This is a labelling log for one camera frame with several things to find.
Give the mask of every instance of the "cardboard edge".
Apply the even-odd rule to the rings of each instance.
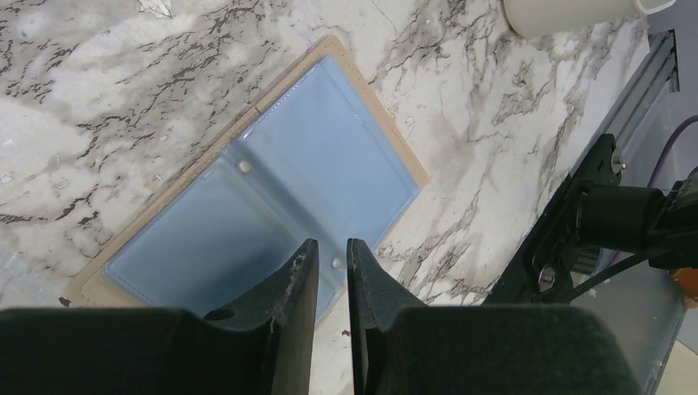
[[[332,56],[349,77],[354,88],[375,117],[379,126],[386,132],[386,137],[395,148],[400,159],[407,167],[417,187],[422,190],[428,181],[428,175],[417,160],[409,145],[392,117],[378,100],[377,95],[363,77],[353,62],[351,55],[334,35],[323,37],[316,45],[305,52],[296,62],[292,63],[272,84],[271,88],[262,93],[256,104],[246,111],[242,117],[232,123],[227,130],[189,166],[173,183],[157,196],[141,214],[119,233],[111,243],[70,281],[66,287],[67,297],[78,306],[134,307],[145,304],[135,296],[116,285],[104,276],[102,268],[140,229],[154,218],[163,208],[176,198],[199,174],[215,160],[218,153],[240,134],[270,105],[276,102],[300,77],[302,77],[321,58]]]

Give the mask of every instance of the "purple cable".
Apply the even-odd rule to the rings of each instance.
[[[649,177],[649,182],[647,183],[648,187],[652,188],[654,186],[654,183],[657,182],[657,179],[659,178],[659,173],[662,172],[664,165],[667,163],[669,152],[672,151],[672,148],[674,147],[674,143],[676,143],[676,140],[679,138],[679,136],[681,136],[681,134],[684,130],[686,130],[686,128],[688,128],[690,125],[696,122],[698,122],[698,115],[693,115],[689,119],[683,121],[680,125],[678,125],[678,128],[674,130],[671,137],[669,137],[669,139],[667,140],[667,144],[664,146],[664,149],[662,150],[662,155],[659,156],[659,160],[657,160],[657,164],[654,166],[652,176]]]

